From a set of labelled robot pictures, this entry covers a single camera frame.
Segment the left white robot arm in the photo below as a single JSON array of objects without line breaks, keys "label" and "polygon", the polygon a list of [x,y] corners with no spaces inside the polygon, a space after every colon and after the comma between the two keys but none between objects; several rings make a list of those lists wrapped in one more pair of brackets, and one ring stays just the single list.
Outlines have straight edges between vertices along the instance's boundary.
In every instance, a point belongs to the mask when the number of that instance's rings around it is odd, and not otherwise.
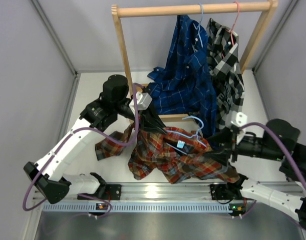
[{"label": "left white robot arm", "polygon": [[136,130],[166,134],[165,124],[152,104],[145,87],[128,98],[129,85],[123,75],[114,74],[103,83],[99,97],[86,105],[70,131],[37,162],[28,162],[24,171],[50,204],[67,196],[86,194],[99,200],[106,193],[106,182],[97,173],[67,175],[66,169],[76,156],[98,135],[113,124],[118,116],[132,120]]}]

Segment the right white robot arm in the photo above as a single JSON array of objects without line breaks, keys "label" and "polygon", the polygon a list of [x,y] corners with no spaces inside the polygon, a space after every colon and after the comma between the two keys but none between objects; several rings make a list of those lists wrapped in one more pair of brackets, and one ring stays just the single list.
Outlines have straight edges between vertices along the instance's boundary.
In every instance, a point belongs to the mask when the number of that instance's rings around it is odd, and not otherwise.
[{"label": "right white robot arm", "polygon": [[[297,142],[300,130],[282,119],[273,119],[265,125],[248,123],[247,116],[237,112],[227,126],[208,138],[221,147],[204,153],[224,166],[237,161],[238,156],[279,161],[279,171],[306,192],[306,145]],[[286,214],[306,230],[306,197],[289,195],[252,180],[244,175],[238,181],[226,183],[213,196],[230,199],[252,199]]]}]

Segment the red brown plaid shirt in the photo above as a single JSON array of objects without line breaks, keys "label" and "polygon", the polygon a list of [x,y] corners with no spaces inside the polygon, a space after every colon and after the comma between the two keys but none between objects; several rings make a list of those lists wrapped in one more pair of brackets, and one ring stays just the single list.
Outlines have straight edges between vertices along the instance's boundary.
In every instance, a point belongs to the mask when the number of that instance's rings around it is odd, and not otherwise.
[{"label": "red brown plaid shirt", "polygon": [[134,179],[141,180],[154,169],[161,171],[171,184],[190,178],[217,178],[228,183],[240,179],[235,167],[207,156],[212,148],[206,139],[196,140],[192,133],[177,127],[165,130],[166,135],[138,131],[136,146],[128,159],[128,169]]}]

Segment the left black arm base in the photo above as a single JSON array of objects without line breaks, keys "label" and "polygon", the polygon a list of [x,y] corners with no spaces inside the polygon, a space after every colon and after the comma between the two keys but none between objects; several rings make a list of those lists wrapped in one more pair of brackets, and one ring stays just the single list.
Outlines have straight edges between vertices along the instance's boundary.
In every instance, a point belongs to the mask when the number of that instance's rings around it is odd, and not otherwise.
[{"label": "left black arm base", "polygon": [[78,200],[94,200],[96,203],[96,211],[89,212],[90,215],[98,218],[99,216],[106,216],[112,211],[111,200],[118,201],[121,198],[122,185],[107,183],[100,175],[91,172],[91,180],[95,180],[95,183],[99,184],[94,193],[79,193],[77,195]]}]

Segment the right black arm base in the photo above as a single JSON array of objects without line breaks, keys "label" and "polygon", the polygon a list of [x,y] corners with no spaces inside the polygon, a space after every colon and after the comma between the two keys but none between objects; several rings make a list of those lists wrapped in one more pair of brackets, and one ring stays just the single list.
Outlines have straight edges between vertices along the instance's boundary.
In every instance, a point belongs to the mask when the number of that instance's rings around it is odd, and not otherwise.
[{"label": "right black arm base", "polygon": [[254,200],[250,207],[247,206],[247,202],[250,198],[242,196],[240,192],[245,180],[248,180],[248,177],[240,174],[239,180],[235,183],[213,183],[210,185],[212,200],[217,201],[221,205],[229,205],[229,209],[232,210],[232,212],[229,213],[231,219],[242,219],[247,216],[253,210],[257,202]]}]

